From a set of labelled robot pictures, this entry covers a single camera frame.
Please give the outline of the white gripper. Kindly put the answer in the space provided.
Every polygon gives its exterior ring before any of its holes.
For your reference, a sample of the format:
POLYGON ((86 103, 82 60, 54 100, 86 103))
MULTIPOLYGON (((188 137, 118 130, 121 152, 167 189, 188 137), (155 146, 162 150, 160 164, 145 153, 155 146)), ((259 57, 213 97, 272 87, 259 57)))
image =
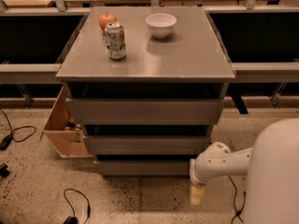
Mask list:
POLYGON ((192 205, 198 205, 205 193, 205 188, 212 178, 228 174, 226 159, 231 154, 231 149, 221 142, 211 144, 196 159, 190 159, 190 179, 192 205))

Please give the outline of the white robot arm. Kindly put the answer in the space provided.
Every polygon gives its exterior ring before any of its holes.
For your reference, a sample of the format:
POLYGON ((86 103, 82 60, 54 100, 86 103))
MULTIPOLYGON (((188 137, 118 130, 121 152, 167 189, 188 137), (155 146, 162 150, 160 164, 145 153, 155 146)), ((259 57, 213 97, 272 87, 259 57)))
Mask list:
POLYGON ((233 152, 215 142, 191 159, 192 203, 223 175, 247 178, 244 224, 299 224, 299 119, 270 124, 250 148, 233 152))

